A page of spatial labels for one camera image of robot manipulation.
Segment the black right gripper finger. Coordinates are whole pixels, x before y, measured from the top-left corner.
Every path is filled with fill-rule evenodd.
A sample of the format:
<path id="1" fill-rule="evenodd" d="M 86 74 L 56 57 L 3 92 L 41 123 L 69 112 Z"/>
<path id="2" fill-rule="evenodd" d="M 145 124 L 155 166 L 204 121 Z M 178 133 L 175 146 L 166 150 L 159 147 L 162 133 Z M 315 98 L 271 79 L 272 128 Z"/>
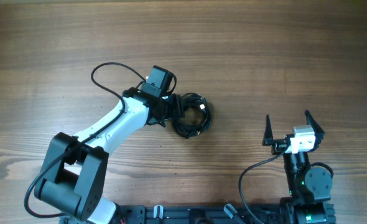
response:
<path id="1" fill-rule="evenodd" d="M 319 146 L 325 136 L 325 131 L 320 127 L 320 125 L 314 120 L 309 110 L 305 110 L 304 112 L 306 121 L 308 125 L 314 129 L 315 133 L 315 144 L 314 146 Z"/>
<path id="2" fill-rule="evenodd" d="M 272 133 L 272 128 L 271 128 L 271 120 L 269 115 L 266 115 L 266 125 L 265 125 L 265 130 L 264 130 L 264 136 L 262 139 L 262 145 L 263 146 L 271 146 L 274 144 L 274 138 L 273 138 L 273 133 Z"/>

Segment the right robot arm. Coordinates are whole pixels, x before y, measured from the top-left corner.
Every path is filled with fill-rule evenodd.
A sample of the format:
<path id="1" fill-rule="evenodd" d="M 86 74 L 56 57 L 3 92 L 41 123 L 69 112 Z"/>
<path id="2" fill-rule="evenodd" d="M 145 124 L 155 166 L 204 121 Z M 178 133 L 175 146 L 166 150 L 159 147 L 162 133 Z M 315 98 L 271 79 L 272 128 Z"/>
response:
<path id="1" fill-rule="evenodd" d="M 289 197 L 280 200 L 279 216 L 283 223 L 336 223 L 334 206 L 329 204 L 333 170 L 322 162 L 311 163 L 309 153 L 318 149 L 325 131 L 310 112 L 304 112 L 307 124 L 295 126 L 282 139 L 273 137 L 269 116 L 262 140 L 271 146 L 273 156 L 282 156 L 287 176 Z"/>

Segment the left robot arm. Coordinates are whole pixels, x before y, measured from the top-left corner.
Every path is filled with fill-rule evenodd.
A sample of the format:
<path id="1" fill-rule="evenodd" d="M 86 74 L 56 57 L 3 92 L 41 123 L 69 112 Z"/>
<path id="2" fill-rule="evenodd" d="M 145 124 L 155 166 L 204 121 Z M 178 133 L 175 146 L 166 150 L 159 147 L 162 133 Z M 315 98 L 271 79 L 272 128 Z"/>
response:
<path id="1" fill-rule="evenodd" d="M 133 132 L 145 125 L 165 126 L 182 116 L 179 95 L 173 93 L 176 76 L 153 66 L 148 78 L 117 95 L 118 104 L 95 124 L 73 136 L 58 133 L 49 144 L 40 173 L 30 184 L 29 197 L 59 210 L 61 220 L 74 223 L 121 223 L 119 207 L 103 196 L 109 156 Z"/>

